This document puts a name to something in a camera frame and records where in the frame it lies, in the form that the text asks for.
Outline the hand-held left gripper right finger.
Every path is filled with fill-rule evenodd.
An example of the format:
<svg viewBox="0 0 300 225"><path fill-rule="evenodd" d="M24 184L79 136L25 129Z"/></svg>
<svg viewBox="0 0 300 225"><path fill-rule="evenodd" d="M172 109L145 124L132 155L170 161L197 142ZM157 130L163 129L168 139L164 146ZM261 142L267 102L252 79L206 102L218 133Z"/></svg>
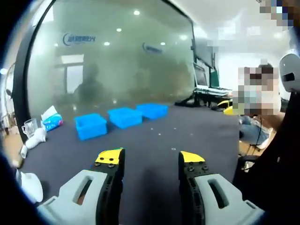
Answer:
<svg viewBox="0 0 300 225"><path fill-rule="evenodd" d="M258 225L264 210L218 173L209 170L205 159L180 151L179 193L184 225Z"/></svg>

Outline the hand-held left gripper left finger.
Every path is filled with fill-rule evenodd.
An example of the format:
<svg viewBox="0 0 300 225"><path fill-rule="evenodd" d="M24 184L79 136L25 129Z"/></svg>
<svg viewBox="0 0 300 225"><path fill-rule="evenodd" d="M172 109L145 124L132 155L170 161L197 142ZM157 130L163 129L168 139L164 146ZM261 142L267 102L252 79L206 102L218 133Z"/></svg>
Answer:
<svg viewBox="0 0 300 225"><path fill-rule="evenodd" d="M51 225L117 225L124 167L124 148L102 151L37 209Z"/></svg>

